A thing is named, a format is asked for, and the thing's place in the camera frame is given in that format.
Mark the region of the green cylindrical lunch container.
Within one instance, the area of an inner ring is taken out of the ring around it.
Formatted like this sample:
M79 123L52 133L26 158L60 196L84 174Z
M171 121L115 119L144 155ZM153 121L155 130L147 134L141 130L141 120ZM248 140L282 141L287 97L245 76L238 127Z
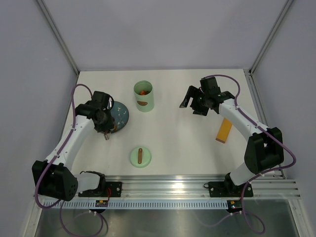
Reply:
M143 90L146 92L146 95L140 95L140 92ZM136 99L136 107L139 111L147 113L154 108L154 90L149 81L142 80L137 82L134 85L133 92Z

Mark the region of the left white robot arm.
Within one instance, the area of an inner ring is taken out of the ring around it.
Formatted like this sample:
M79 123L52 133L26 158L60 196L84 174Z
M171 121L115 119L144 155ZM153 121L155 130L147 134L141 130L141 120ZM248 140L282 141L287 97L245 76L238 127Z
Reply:
M102 196L106 190L104 175L85 171L74 175L74 160L85 139L93 132L106 134L114 129L111 95L94 91L90 100L73 109L73 123L56 148L43 161L35 161L32 173L36 185L35 197L39 195L70 201L77 193L91 191Z

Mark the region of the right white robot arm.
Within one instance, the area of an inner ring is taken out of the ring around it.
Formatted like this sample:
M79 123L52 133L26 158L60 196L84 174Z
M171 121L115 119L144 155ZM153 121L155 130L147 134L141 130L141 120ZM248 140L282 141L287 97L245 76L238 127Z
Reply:
M193 113L200 116L214 110L231 122L245 138L244 162L228 173L220 185L228 195L235 196L255 175L283 163L282 132L276 127L267 127L243 112L237 97L228 91L221 91L215 76L202 78L199 88L189 86L180 107L191 107Z

